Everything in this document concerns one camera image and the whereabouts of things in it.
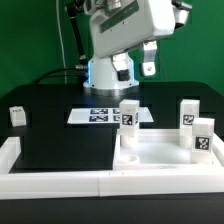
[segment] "black and white pattern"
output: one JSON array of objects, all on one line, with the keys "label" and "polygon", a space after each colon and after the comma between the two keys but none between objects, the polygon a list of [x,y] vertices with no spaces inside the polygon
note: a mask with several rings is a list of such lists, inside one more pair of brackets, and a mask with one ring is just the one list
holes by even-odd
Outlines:
[{"label": "black and white pattern", "polygon": [[135,114],[135,124],[138,123],[138,113]]},{"label": "black and white pattern", "polygon": [[90,116],[89,122],[107,122],[108,116],[106,115],[98,115],[98,116]]},{"label": "black and white pattern", "polygon": [[120,114],[120,109],[119,108],[113,109],[113,114]]},{"label": "black and white pattern", "polygon": [[194,115],[184,114],[183,116],[183,125],[192,125],[194,121]]},{"label": "black and white pattern", "polygon": [[209,138],[196,137],[195,149],[199,150],[209,150]]},{"label": "black and white pattern", "polygon": [[132,115],[123,114],[122,115],[122,124],[123,125],[130,125],[130,126],[132,126],[133,125],[133,116]]},{"label": "black and white pattern", "polygon": [[108,114],[108,109],[91,109],[90,114]]},{"label": "black and white pattern", "polygon": [[120,122],[120,115],[114,115],[114,122]]}]

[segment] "black tabletop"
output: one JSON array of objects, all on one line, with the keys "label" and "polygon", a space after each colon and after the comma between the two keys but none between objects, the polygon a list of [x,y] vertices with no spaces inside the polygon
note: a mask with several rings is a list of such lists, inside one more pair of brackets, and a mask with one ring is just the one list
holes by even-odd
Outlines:
[{"label": "black tabletop", "polygon": [[[182,99],[198,99],[200,117],[215,118],[215,133],[224,137],[224,97],[202,83],[142,83],[136,93],[121,97],[84,94],[79,85],[26,85],[0,100],[1,142],[20,136],[22,143],[10,172],[111,170],[118,124],[67,120],[72,108],[113,108],[123,99],[148,107],[154,122],[141,128],[156,129],[178,128]],[[12,127],[11,106],[23,106],[27,126]],[[223,205],[222,193],[11,200],[0,201],[0,223],[219,223]]]}]

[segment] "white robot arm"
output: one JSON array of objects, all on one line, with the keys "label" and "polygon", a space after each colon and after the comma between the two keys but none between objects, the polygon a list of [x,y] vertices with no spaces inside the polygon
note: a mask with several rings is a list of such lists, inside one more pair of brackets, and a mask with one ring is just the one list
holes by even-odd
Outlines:
[{"label": "white robot arm", "polygon": [[144,52],[142,74],[155,73],[156,40],[186,24],[191,6],[171,0],[85,0],[90,18],[93,58],[88,63],[87,92],[125,94],[138,86],[128,52]]}]

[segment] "green background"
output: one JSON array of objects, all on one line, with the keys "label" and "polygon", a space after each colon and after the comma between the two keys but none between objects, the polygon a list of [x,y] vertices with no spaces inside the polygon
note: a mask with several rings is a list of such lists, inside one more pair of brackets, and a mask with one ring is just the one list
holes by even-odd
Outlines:
[{"label": "green background", "polygon": [[[70,20],[64,11],[65,4],[71,1],[60,0],[67,66],[78,63]],[[158,43],[168,81],[207,83],[224,96],[224,1],[185,2],[193,5],[187,26]],[[78,17],[84,48],[90,58],[92,46],[88,21],[85,15]],[[0,97],[16,86],[32,83],[42,74],[63,67],[56,0],[1,0],[0,32]],[[130,55],[135,60],[138,80],[164,81],[158,58],[156,75],[146,79],[138,74],[139,50]]]}]

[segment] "white paper sheet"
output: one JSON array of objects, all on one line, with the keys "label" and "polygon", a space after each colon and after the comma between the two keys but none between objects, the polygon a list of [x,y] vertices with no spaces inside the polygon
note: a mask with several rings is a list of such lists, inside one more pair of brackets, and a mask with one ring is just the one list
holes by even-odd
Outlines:
[{"label": "white paper sheet", "polygon": [[[68,119],[68,124],[109,124],[119,122],[119,108],[72,109]],[[147,107],[139,108],[139,122],[154,122]]]}]

